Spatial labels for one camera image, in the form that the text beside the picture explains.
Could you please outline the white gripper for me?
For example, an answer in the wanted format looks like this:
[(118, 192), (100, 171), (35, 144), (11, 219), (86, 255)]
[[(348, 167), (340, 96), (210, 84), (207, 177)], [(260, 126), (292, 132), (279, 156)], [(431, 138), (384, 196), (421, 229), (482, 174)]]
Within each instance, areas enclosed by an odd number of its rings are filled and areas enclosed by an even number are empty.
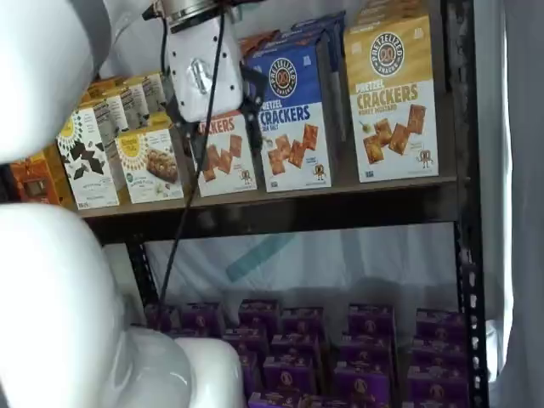
[(254, 155), (263, 147), (258, 114), (264, 103), (266, 76), (241, 65), (241, 50), (230, 17), (215, 12), (191, 27), (173, 28), (167, 36), (173, 90), (166, 103), (174, 162), (180, 171), (201, 165), (199, 124), (241, 106)]

